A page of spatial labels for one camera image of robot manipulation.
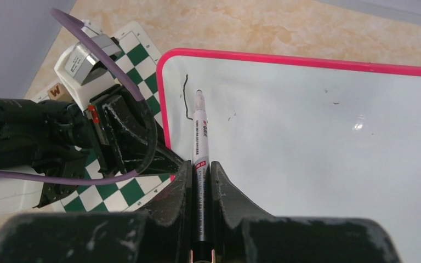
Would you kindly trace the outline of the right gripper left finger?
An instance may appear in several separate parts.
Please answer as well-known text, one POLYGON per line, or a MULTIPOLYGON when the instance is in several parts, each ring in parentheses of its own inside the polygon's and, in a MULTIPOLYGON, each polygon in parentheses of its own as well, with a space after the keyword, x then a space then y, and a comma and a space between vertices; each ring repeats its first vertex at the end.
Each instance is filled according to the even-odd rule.
POLYGON ((138 262, 190 262, 192 164, 141 208, 138 262))

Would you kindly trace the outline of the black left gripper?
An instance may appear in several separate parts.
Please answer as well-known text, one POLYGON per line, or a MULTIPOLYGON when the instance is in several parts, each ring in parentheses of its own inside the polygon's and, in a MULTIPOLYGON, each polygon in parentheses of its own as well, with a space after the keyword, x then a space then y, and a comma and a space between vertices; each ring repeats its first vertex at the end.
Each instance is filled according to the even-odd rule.
POLYGON ((80 110, 72 100, 52 100, 48 95, 36 101, 49 110, 54 141, 93 151, 103 179, 131 171, 141 175, 175 174, 184 162, 160 145, 160 127, 147 102, 136 101, 122 85, 89 99, 86 110, 80 110))

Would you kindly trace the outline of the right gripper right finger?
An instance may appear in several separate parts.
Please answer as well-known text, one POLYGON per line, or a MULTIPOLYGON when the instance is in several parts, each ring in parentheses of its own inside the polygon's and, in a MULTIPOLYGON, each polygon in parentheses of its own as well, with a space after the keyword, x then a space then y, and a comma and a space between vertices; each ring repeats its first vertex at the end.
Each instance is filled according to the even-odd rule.
POLYGON ((229 179, 218 161, 210 165, 217 262, 257 262, 250 222, 272 215, 255 204, 229 179))

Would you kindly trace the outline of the black whiteboard marker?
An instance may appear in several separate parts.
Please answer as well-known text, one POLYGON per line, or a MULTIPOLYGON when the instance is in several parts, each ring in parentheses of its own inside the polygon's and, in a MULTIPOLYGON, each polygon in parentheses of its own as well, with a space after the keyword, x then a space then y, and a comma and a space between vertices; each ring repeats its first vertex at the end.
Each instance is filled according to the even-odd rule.
POLYGON ((205 100, 201 90, 196 92, 194 103, 192 261, 212 262, 213 223, 211 212, 213 208, 210 187, 208 122, 205 100))

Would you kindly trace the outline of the pink framed whiteboard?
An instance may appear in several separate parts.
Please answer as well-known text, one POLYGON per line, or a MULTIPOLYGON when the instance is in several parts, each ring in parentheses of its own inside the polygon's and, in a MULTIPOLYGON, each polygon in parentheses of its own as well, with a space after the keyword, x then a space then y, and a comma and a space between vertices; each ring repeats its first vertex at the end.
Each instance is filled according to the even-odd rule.
POLYGON ((421 67, 177 48, 156 74, 180 157, 201 90, 210 158, 257 205, 372 219, 421 262, 421 67))

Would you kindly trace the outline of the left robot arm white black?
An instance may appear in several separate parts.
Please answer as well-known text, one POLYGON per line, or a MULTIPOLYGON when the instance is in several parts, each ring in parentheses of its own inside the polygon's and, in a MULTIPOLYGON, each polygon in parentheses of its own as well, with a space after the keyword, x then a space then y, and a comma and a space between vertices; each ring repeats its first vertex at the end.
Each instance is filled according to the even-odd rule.
POLYGON ((0 99, 0 170, 50 178, 107 179, 132 171, 146 157, 148 128, 157 129, 149 166, 135 179, 108 185, 61 185, 0 178, 0 215, 32 208, 124 211, 138 208, 171 182, 182 159, 165 145, 154 96, 137 102, 121 85, 89 100, 0 99), (144 105, 154 120, 145 121, 144 105))

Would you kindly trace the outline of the green white chessboard mat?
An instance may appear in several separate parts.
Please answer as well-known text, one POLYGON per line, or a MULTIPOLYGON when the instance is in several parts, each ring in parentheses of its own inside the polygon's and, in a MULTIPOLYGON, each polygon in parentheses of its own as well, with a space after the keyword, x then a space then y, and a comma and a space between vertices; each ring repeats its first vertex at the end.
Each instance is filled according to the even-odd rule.
MULTIPOLYGON (((139 86, 160 126, 162 115, 156 67, 161 53, 138 22, 132 21, 114 33, 123 53, 117 65, 139 86)), ((81 186, 68 197, 51 204, 54 211, 134 211, 168 186, 173 175, 136 177, 111 185, 81 186)))

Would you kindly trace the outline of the wooden letter tile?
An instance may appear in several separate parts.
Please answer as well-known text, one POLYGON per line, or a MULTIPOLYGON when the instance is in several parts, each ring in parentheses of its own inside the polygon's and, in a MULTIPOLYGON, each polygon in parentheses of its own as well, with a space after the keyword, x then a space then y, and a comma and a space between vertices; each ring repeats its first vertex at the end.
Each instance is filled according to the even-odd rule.
POLYGON ((66 90, 65 86, 61 83, 57 83, 52 86, 48 91, 48 96, 51 100, 56 101, 71 101, 71 97, 66 90))

